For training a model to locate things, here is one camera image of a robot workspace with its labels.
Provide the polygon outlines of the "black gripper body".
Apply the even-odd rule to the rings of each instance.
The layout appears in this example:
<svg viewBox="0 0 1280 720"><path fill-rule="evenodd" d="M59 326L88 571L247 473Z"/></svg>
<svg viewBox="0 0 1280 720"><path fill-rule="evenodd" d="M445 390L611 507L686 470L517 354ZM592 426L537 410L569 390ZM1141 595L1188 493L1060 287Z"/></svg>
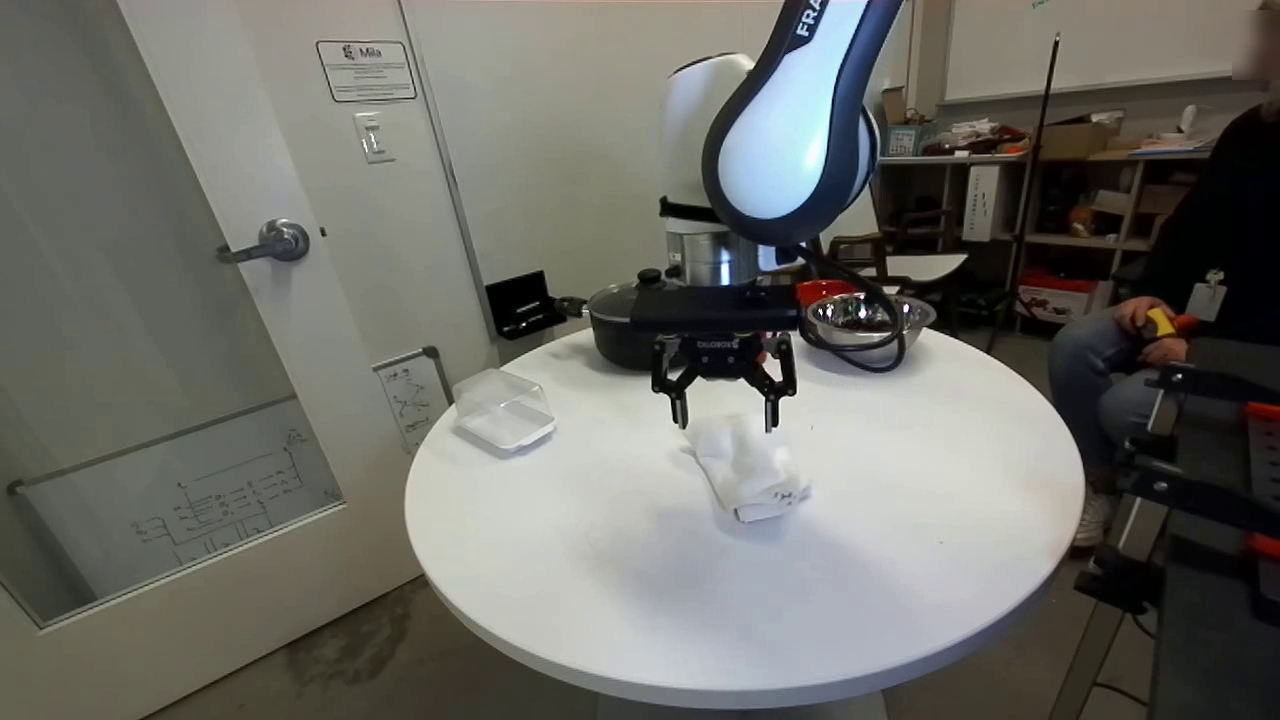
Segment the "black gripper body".
<svg viewBox="0 0 1280 720"><path fill-rule="evenodd" d="M668 334L661 339L664 376L707 376L707 380L791 380L791 339L788 334Z"/></svg>

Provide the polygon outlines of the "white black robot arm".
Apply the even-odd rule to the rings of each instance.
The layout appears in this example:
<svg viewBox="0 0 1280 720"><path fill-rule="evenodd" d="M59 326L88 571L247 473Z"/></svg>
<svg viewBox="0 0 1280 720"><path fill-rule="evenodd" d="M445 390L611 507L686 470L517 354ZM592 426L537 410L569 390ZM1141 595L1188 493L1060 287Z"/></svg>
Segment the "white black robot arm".
<svg viewBox="0 0 1280 720"><path fill-rule="evenodd" d="M900 0L781 0L756 55L712 52L668 76L661 226L676 280L649 285L651 390L689 426L697 380L746 380L765 427L798 392L791 338L811 251L868 187L879 127L865 106Z"/></svg>

